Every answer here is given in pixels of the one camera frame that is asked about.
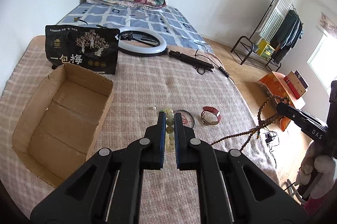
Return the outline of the white gloved hand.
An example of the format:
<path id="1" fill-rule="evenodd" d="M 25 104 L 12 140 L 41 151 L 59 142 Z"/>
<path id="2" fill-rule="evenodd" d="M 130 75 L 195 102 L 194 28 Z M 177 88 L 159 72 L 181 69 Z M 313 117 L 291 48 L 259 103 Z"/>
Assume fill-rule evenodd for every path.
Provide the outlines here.
<path id="1" fill-rule="evenodd" d="M 323 148 L 317 143 L 313 141 L 310 143 L 295 182 L 296 185 L 308 185 L 313 174 L 321 173 L 321 177 L 310 192 L 310 198 L 315 200 L 325 196 L 335 184 L 336 160 L 324 155 L 322 150 Z"/>

